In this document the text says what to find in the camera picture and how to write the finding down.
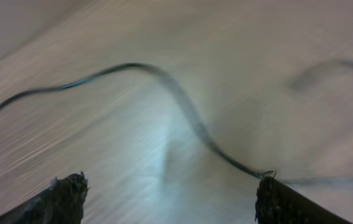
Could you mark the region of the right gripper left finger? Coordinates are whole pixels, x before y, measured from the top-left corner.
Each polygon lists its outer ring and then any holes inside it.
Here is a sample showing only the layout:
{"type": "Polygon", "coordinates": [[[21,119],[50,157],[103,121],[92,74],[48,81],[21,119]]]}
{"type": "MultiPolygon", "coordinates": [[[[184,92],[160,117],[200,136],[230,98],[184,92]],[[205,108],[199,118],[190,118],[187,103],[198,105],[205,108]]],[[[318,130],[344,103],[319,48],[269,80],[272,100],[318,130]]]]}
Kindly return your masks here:
{"type": "Polygon", "coordinates": [[[83,172],[54,179],[50,187],[0,215],[0,224],[81,224],[87,193],[83,172]]]}

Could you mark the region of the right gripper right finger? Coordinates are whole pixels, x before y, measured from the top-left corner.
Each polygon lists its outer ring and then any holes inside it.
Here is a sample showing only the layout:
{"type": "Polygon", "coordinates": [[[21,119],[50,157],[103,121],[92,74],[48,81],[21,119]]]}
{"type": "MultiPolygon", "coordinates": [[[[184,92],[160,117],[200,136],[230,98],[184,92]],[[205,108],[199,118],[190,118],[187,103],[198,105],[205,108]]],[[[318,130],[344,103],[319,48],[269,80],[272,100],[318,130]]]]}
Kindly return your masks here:
{"type": "Polygon", "coordinates": [[[257,188],[255,221],[258,224],[351,224],[269,174],[261,176],[257,188]]]}

